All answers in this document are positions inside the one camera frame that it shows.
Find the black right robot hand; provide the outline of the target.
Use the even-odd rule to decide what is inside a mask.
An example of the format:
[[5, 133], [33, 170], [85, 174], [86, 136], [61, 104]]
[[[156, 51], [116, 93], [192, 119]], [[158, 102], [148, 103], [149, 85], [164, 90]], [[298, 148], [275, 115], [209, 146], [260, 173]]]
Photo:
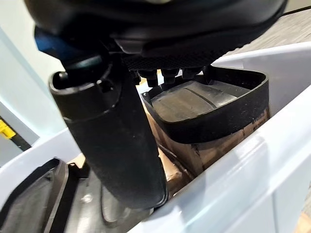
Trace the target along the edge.
[[27, 0], [37, 48], [63, 72], [49, 91], [102, 184], [132, 209], [168, 196], [156, 140], [138, 95], [144, 77], [185, 78], [249, 44], [285, 0]]

